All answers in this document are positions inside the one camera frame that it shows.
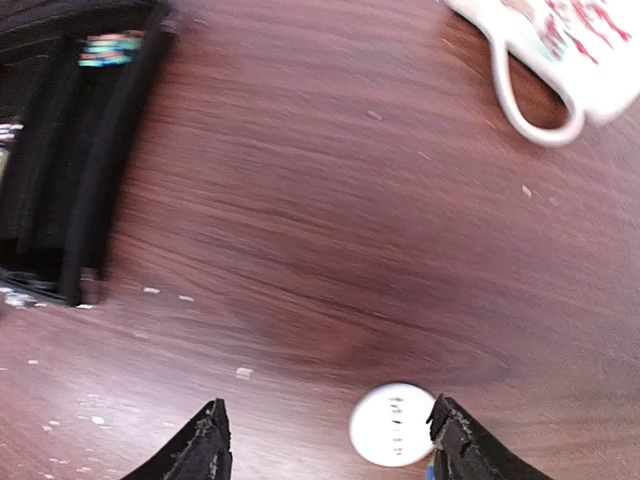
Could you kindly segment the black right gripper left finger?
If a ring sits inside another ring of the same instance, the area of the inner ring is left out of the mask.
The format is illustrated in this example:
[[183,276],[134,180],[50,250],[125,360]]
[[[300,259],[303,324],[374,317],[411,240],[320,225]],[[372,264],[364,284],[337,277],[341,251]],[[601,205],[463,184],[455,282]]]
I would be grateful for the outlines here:
[[232,464],[226,406],[223,399],[216,398],[122,480],[229,480]]

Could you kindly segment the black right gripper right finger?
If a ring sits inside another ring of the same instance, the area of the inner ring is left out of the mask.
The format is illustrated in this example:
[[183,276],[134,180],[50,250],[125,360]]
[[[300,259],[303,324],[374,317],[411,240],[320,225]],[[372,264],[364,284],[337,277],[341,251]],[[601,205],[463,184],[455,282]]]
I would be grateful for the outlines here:
[[428,423],[434,458],[427,479],[550,479],[509,450],[452,397],[437,397]]

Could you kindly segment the white dealer button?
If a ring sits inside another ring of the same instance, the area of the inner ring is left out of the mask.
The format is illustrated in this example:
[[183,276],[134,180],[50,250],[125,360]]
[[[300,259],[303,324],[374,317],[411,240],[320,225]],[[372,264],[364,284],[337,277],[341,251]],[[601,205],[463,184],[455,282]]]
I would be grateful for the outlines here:
[[429,418],[436,399],[408,383],[374,388],[355,406],[349,437],[355,451],[382,467],[417,463],[434,450]]

